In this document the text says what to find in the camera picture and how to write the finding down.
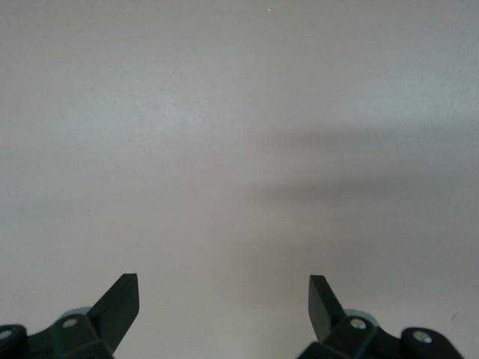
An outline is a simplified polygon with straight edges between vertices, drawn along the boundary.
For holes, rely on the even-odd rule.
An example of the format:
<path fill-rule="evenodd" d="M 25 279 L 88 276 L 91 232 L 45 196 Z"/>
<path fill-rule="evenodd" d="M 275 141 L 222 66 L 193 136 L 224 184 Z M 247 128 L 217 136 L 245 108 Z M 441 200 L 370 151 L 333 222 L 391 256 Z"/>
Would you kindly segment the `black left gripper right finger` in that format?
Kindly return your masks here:
<path fill-rule="evenodd" d="M 462 358 L 448 338 L 429 328 L 409 327 L 399 337 L 364 312 L 346 311 L 326 278 L 311 275 L 308 315 L 317 340 L 300 358 Z"/>

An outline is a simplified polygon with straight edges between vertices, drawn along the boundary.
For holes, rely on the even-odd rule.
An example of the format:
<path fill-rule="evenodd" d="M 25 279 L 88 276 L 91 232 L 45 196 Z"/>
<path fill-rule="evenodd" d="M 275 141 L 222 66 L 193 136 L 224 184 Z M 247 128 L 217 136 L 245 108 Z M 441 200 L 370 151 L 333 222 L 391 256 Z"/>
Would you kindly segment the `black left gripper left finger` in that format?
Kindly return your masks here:
<path fill-rule="evenodd" d="M 138 275 L 122 274 L 92 307 L 69 310 L 36 334 L 2 325 L 1 357 L 113 358 L 138 312 Z"/>

